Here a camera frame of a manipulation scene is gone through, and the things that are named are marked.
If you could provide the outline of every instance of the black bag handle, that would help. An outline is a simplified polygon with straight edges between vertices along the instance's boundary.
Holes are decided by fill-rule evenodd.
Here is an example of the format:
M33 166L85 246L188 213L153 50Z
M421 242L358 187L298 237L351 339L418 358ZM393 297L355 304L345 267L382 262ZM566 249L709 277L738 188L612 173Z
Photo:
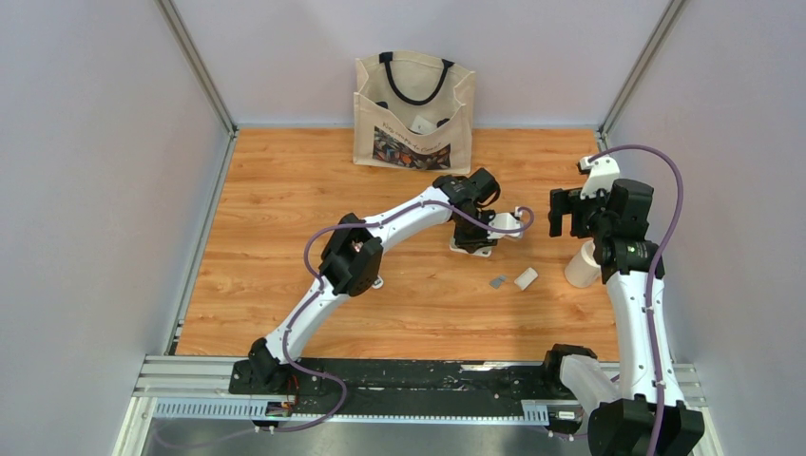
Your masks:
M378 54L378 60L381 64L386 67L386 78L389 79L389 85L392 87L392 91L397 98L403 100L404 102L408 103L409 105L415 106L422 106L427 105L436 94L439 93L439 89L442 88L442 85L445 83L445 77L448 75L448 68L453 67L453 62L450 60L442 59L442 76L439 77L439 83L436 85L436 88L433 90L432 94L426 98L425 100L412 100L411 98L403 95L397 85L394 83L394 77L392 76L392 66L390 63L392 62L393 54L391 52L381 52Z

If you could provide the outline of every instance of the white wall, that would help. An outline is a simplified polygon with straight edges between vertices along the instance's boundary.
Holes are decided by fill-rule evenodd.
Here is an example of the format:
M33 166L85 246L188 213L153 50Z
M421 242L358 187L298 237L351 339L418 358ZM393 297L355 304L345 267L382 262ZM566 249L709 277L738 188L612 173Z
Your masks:
M0 454L107 455L225 137L154 2L0 3Z
M666 311L731 456L803 454L804 23L803 2L689 2L612 136L680 165ZM656 187L660 239L674 181L659 161L630 161Z
M177 0L239 124L352 124L356 57L478 71L481 125L598 124L668 0Z

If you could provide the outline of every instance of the wooden tabletop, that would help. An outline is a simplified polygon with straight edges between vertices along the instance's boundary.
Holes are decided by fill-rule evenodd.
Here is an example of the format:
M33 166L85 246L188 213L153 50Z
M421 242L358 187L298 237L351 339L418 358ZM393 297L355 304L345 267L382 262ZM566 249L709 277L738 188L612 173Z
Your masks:
M244 356L311 286L302 249L314 232L349 212L391 209L437 177L358 166L352 150L351 129L240 132L177 354ZM487 168L501 184L492 208L527 205L537 214L525 238L501 240L481 258L448 250L452 222L411 237L384 256L383 288L337 309L304 355L542 360L566 343L617 360L605 287L578 290L563 276L583 242L567 226L548 237L548 191L581 186L575 164L595 152L590 130L475 130L473 169ZM312 249L315 267L326 239ZM540 276L521 292L513 281L528 267ZM493 289L501 275L507 281Z

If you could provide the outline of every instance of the canvas tote bag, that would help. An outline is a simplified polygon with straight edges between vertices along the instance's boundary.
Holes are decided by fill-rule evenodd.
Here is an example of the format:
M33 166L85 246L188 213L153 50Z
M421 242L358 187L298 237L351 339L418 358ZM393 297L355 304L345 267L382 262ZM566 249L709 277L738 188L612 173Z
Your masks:
M353 162L470 172L475 72L410 51L356 59Z

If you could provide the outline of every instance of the printed picture on bag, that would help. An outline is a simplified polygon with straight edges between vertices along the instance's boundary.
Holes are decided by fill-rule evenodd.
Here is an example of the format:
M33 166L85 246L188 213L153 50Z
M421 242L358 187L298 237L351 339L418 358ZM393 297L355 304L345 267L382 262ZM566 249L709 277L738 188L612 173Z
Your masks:
M418 154L389 133L375 128L373 159L417 169L448 169L451 167L451 145L432 154Z

